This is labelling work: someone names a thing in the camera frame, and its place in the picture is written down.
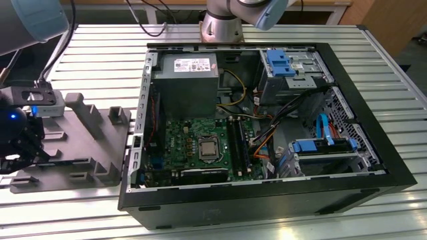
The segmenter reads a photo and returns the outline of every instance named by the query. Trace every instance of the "green motherboard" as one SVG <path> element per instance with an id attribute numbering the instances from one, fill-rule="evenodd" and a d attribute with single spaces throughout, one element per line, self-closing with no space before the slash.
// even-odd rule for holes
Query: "green motherboard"
<path id="1" fill-rule="evenodd" d="M 244 137 L 250 140 L 250 138 L 255 136 L 251 119 L 243 119 L 242 125 Z M 216 160 L 203 161 L 200 159 L 200 139 L 215 139 L 219 150 L 219 157 Z M 228 182 L 263 179 L 260 163 L 251 165 L 250 172 L 246 175 L 236 175 L 234 173 L 234 160 L 231 157 L 228 141 L 226 119 L 167 121 L 164 169 L 176 170 L 220 167 L 228 169 Z"/>

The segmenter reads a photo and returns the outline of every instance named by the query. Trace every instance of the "sticker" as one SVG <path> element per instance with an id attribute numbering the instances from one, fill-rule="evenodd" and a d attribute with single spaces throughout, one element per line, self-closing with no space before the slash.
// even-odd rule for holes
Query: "sticker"
<path id="1" fill-rule="evenodd" d="M 254 104 L 255 104 L 256 106 L 260 105 L 260 98 L 259 98 L 258 96 L 254 97 Z"/>
<path id="2" fill-rule="evenodd" d="M 174 71 L 176 73 L 211 71 L 211 62 L 208 58 L 176 59 L 174 64 Z"/>
<path id="3" fill-rule="evenodd" d="M 294 69 L 304 69 L 303 64 L 298 64 L 298 63 L 292 64 L 292 68 Z"/>
<path id="4" fill-rule="evenodd" d="M 268 168 L 268 170 L 270 170 L 270 172 L 275 172 L 275 166 L 268 162 L 267 163 L 267 168 Z"/>

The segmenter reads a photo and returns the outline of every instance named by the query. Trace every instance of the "motherboard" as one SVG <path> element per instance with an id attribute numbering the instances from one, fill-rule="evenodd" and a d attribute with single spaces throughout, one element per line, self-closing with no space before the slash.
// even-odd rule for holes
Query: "motherboard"
<path id="1" fill-rule="evenodd" d="M 244 142 L 235 140 L 239 136 Z M 248 155 L 248 142 L 254 136 L 250 118 L 168 120 L 162 173 L 171 174 L 172 178 L 178 174 L 180 178 L 184 175 L 198 178 L 196 175 L 208 175 L 203 171 L 216 171 L 226 177 L 224 182 L 263 179 L 262 163 Z"/>

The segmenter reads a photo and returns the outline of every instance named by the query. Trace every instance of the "wooden cabinet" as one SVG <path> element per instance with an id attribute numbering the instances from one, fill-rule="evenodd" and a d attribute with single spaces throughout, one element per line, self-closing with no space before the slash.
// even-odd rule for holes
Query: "wooden cabinet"
<path id="1" fill-rule="evenodd" d="M 426 0 L 355 0 L 339 24 L 366 25 L 390 55 L 396 56 L 426 22 Z"/>

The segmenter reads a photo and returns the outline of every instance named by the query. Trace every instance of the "ram slot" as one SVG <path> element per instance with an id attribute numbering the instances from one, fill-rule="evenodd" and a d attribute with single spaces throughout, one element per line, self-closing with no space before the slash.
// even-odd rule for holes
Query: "ram slot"
<path id="1" fill-rule="evenodd" d="M 227 133 L 232 172 L 235 176 L 242 176 L 248 172 L 250 156 L 242 123 L 236 119 L 227 120 Z"/>
<path id="2" fill-rule="evenodd" d="M 243 128 L 242 121 L 236 121 L 238 123 L 238 130 L 239 130 L 239 153 L 240 153 L 240 160 L 242 165 L 244 165 L 243 172 L 248 172 L 248 168 L 251 167 L 251 160 L 250 160 L 250 150 L 248 150 L 248 143 L 246 139 L 246 130 Z"/>

